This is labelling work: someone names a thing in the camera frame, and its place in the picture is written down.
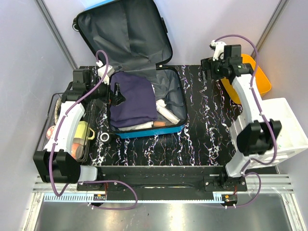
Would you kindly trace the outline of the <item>purple garment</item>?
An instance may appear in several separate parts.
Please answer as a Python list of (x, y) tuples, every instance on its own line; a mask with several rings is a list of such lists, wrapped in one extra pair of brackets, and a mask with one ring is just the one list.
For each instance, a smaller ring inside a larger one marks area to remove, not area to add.
[(110, 125), (126, 128), (158, 119), (155, 94), (149, 80), (126, 72), (117, 72), (111, 77), (112, 91), (116, 83), (126, 100), (117, 106), (110, 106)]

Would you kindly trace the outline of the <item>blue fish-print suitcase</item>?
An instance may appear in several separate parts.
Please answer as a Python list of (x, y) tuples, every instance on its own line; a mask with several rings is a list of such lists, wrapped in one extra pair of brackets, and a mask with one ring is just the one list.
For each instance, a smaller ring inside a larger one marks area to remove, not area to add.
[(126, 72), (149, 80), (155, 100), (163, 99), (165, 108), (180, 119), (178, 124), (172, 124), (157, 111), (156, 121), (166, 122), (165, 127), (120, 131), (110, 125), (109, 104), (109, 129), (100, 135), (102, 142), (108, 143), (114, 137), (138, 138), (182, 131), (188, 119), (186, 99), (177, 71), (167, 65), (173, 50), (154, 1), (106, 1), (79, 13), (73, 27), (92, 53), (115, 69), (113, 74)]

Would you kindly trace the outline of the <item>white towel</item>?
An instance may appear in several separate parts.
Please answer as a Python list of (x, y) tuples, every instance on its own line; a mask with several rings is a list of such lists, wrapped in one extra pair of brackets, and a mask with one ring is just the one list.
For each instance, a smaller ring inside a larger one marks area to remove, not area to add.
[(120, 131), (131, 131), (131, 130), (140, 130), (140, 129), (148, 129), (153, 126), (153, 121), (151, 122), (146, 122), (143, 124), (139, 125), (134, 125), (134, 126), (129, 126), (129, 127), (123, 127), (123, 128), (118, 128)]

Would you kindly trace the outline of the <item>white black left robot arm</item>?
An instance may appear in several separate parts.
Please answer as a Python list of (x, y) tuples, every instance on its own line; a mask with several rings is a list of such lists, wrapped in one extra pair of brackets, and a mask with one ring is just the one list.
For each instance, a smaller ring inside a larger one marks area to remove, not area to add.
[(58, 120), (48, 142), (41, 151), (35, 151), (33, 161), (39, 176), (45, 183), (78, 183), (87, 181), (91, 189), (103, 187), (104, 179), (98, 170), (82, 166), (73, 156), (74, 136), (84, 116), (88, 103), (93, 99), (104, 99), (107, 103), (120, 103), (123, 98), (112, 92), (109, 77), (114, 73), (110, 65), (98, 69), (95, 77), (90, 69), (76, 69), (73, 80), (62, 94)]

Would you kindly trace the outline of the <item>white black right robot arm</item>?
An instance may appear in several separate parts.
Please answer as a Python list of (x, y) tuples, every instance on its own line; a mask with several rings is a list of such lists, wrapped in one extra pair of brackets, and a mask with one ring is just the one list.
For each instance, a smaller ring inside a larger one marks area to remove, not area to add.
[(236, 132), (236, 153), (225, 165), (226, 174), (218, 179), (219, 187), (229, 191), (236, 184), (235, 178), (243, 176), (252, 162), (267, 166), (275, 161), (278, 152), (276, 139), (282, 124), (279, 120), (266, 118), (255, 79), (257, 67), (243, 62), (241, 46), (214, 40), (209, 47), (214, 54), (201, 60), (204, 79), (227, 79), (243, 109), (236, 119), (241, 127), (234, 123), (230, 128)]

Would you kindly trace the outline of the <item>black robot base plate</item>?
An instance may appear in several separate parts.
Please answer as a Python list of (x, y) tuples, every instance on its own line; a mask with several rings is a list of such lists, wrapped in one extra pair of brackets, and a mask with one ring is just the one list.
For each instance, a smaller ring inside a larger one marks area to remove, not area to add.
[(80, 173), (69, 170), (63, 176), (53, 172), (55, 183), (75, 184), (119, 180), (131, 187), (191, 187), (205, 191), (247, 191), (246, 177), (277, 174), (275, 167), (253, 168), (243, 176), (229, 177), (223, 166), (81, 166)]

